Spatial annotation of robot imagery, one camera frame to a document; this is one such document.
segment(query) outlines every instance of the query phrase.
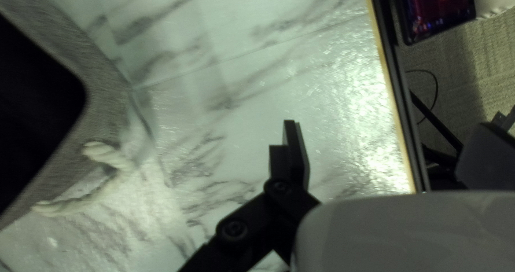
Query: black cable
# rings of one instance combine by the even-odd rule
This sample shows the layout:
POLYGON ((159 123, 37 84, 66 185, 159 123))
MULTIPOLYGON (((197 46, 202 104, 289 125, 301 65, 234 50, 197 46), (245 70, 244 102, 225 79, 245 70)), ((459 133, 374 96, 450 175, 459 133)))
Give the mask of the black cable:
POLYGON ((416 95, 412 91, 409 91, 409 93, 411 95, 411 102, 413 102, 415 107, 417 107, 417 109, 420 110, 422 114, 424 114, 428 118, 428 120, 431 122, 431 124, 433 124, 433 126, 438 130, 438 132, 440 132, 440 134, 443 137, 445 137, 447 142, 449 142, 454 147, 456 152, 460 154, 461 150, 463 149, 463 143, 459 141, 459 139, 447 128, 447 126, 445 126, 440 121, 440 119, 438 119, 433 114, 433 112, 431 112, 429 108, 426 105, 424 105, 424 103, 422 103, 422 101, 420 101, 418 97, 416 97, 416 95))
MULTIPOLYGON (((438 99, 438 79, 436 78, 436 75, 435 75, 433 72, 429 71, 429 70, 416 69, 416 70, 409 70, 409 71, 406 71, 406 73, 412 73, 412 72, 425 72, 425 73, 430 74, 430 75, 433 77, 433 79, 434 79, 434 81, 435 81, 435 97, 434 97, 434 99, 433 99, 433 103, 431 104, 431 107, 429 107, 429 110, 430 110, 430 111, 433 111, 433 108, 434 108, 434 107, 435 107, 435 105, 436 105, 436 100, 438 99)), ((418 124, 421 124, 421 123, 422 123, 424 120, 426 120, 426 119, 427 119, 427 117, 426 117, 426 116, 424 116, 424 118, 422 118, 419 122, 417 122, 417 125, 418 125, 418 124)))

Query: black metal stand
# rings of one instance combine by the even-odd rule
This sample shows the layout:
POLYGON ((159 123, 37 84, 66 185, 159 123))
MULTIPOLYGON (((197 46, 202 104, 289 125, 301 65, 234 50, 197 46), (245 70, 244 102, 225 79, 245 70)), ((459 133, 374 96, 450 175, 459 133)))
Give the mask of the black metal stand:
POLYGON ((428 166, 428 178, 431 190, 465 190, 467 187, 456 179, 454 170, 459 154, 463 150, 463 143, 436 117, 433 112, 410 91, 411 100, 415 107, 433 124, 443 137, 454 147, 457 156, 453 157, 443 152, 428 148, 422 144, 424 158, 434 166, 428 166))
POLYGON ((297 227, 319 203, 307 192, 309 173, 300 126, 285 120, 283 145, 270 146, 264 192, 222 219, 179 271, 246 272, 272 250, 289 264, 297 227))

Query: white marble tile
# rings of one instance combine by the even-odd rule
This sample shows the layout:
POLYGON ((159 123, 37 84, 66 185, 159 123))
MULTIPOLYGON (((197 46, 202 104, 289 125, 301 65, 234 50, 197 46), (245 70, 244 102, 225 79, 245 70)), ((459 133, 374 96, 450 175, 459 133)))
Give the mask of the white marble tile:
POLYGON ((366 12, 364 0, 102 0, 134 85, 181 75, 366 12))
POLYGON ((322 201, 409 192, 367 15, 139 91, 190 223, 262 190, 268 145, 299 121, 322 201))

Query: metal frame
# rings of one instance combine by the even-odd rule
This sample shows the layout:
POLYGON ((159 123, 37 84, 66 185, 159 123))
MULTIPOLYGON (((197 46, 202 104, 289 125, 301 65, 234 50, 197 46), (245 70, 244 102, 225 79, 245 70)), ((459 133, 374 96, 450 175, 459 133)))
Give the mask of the metal frame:
POLYGON ((431 185, 425 167, 425 159, 413 107, 411 106, 411 95, 407 87, 405 71, 403 70, 400 56, 398 55, 399 43, 393 23, 390 0, 372 0, 372 2, 373 11, 377 19, 380 41, 388 67, 388 74, 392 84, 393 95, 401 121, 402 134, 405 139, 409 164, 415 181, 415 189, 417 192, 428 192, 431 190, 431 185))

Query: wire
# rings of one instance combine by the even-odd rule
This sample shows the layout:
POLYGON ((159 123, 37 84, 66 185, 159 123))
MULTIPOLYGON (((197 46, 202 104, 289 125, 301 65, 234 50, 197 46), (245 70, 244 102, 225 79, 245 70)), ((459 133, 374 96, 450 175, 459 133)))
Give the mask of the wire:
MULTIPOLYGON (((412 73, 412 72, 425 72, 425 73, 430 74, 431 77, 433 77, 433 79, 435 81, 435 96, 434 96, 434 99, 433 99, 433 103, 431 104, 431 107, 429 107, 429 110, 433 111, 433 108, 436 105, 436 100, 438 99, 438 79, 436 78, 436 75, 433 72, 429 71, 429 70, 416 69, 416 70, 406 71, 406 73, 412 73)), ((424 116, 424 118, 422 118, 419 122, 417 122, 417 125, 421 124, 426 119, 427 119, 427 117, 424 116)))

